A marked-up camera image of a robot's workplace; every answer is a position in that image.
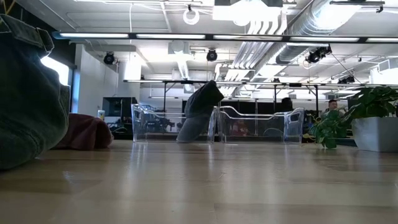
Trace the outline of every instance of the ceiling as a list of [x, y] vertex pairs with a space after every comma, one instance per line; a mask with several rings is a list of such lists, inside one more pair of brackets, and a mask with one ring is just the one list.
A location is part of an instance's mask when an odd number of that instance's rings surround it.
[[[398, 35], [398, 1], [385, 0], [385, 12], [376, 14], [375, 10], [357, 12], [346, 24], [337, 29], [333, 35]], [[130, 5], [129, 4], [103, 4], [101, 2], [76, 2], [74, 0], [17, 0], [17, 2], [37, 17], [41, 18], [54, 28], [61, 31], [77, 32], [130, 32]], [[297, 7], [288, 11], [288, 21], [310, 0], [296, 0]], [[203, 7], [211, 13], [214, 1], [204, 0]], [[248, 31], [248, 26], [240, 27], [231, 21], [214, 21], [212, 16], [200, 13], [200, 20], [191, 26], [186, 24], [182, 15], [185, 6], [166, 5], [166, 15], [159, 5], [150, 5], [152, 9], [133, 5], [131, 7], [131, 30], [133, 32], [173, 32], [173, 33], [209, 33], [209, 34], [243, 34]], [[171, 73], [177, 68], [177, 63], [165, 60], [167, 57], [169, 41], [148, 40], [101, 40], [92, 41], [87, 46], [88, 50], [95, 50], [104, 54], [101, 50], [104, 46], [125, 45], [124, 51], [116, 52], [119, 58], [128, 58], [129, 45], [138, 48], [142, 56], [147, 60], [145, 75], [157, 73]], [[194, 60], [188, 61], [191, 70], [214, 71], [217, 63], [206, 61], [206, 52], [209, 48], [215, 48], [218, 60], [233, 60], [238, 53], [241, 42], [190, 42], [191, 51], [194, 51]], [[326, 80], [333, 75], [344, 72], [345, 68], [355, 68], [355, 75], [359, 80], [366, 81], [369, 75], [369, 67], [385, 60], [387, 56], [398, 55], [397, 45], [356, 45], [333, 44], [332, 50], [336, 58], [331, 55], [323, 59], [321, 63], [310, 69], [303, 66], [303, 58], [298, 59], [297, 65], [288, 66], [283, 72], [287, 82], [305, 81], [317, 79], [317, 82]]]

